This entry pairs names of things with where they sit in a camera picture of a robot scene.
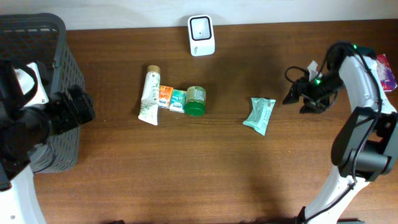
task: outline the green lid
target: green lid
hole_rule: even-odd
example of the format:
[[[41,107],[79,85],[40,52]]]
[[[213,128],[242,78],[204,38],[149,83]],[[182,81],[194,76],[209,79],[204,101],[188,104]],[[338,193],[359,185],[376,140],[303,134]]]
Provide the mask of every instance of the green lid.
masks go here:
[[[203,103],[189,102],[185,105],[185,113],[192,116],[202,116],[205,114]]]

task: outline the orange packet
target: orange packet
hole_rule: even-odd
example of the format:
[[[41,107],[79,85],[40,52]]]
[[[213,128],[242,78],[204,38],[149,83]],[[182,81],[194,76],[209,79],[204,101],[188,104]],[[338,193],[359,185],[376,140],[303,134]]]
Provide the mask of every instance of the orange packet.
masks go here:
[[[159,102],[157,103],[160,108],[170,108],[170,100],[172,99],[173,87],[160,86],[159,88]]]

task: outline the purple package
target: purple package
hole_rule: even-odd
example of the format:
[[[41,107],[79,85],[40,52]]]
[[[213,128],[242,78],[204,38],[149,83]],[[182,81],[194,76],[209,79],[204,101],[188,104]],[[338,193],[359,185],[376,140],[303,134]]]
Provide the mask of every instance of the purple package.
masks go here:
[[[397,88],[397,82],[392,74],[390,64],[386,55],[377,56],[377,74],[379,75],[381,86],[385,92],[391,92]]]

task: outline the white wall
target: white wall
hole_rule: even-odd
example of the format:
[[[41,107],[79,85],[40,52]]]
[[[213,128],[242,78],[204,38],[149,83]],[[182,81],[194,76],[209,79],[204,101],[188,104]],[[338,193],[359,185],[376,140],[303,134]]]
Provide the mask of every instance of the white wall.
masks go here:
[[[214,25],[398,18],[398,0],[0,0],[0,14],[51,12],[67,29],[185,26],[194,14]]]

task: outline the packaged item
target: packaged item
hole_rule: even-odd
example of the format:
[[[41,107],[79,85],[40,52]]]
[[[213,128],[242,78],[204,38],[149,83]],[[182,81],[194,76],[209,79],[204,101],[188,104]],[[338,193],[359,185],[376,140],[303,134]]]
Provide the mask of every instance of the packaged item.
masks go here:
[[[159,102],[157,103],[160,108],[170,108],[170,100],[173,94],[173,87],[160,86],[159,89]]]
[[[141,98],[138,119],[157,125],[157,102],[159,101],[160,68],[149,65]]]
[[[185,113],[192,116],[205,114],[206,90],[200,86],[191,86],[187,90]]]
[[[391,92],[397,88],[397,82],[392,74],[386,55],[377,56],[377,74],[385,92]]]
[[[244,125],[254,128],[263,136],[266,135],[266,129],[271,116],[272,109],[275,105],[275,100],[267,100],[264,98],[251,98],[253,110],[248,119],[243,121]]]
[[[170,111],[184,113],[186,99],[187,99],[186,91],[173,90],[173,95],[170,102]]]

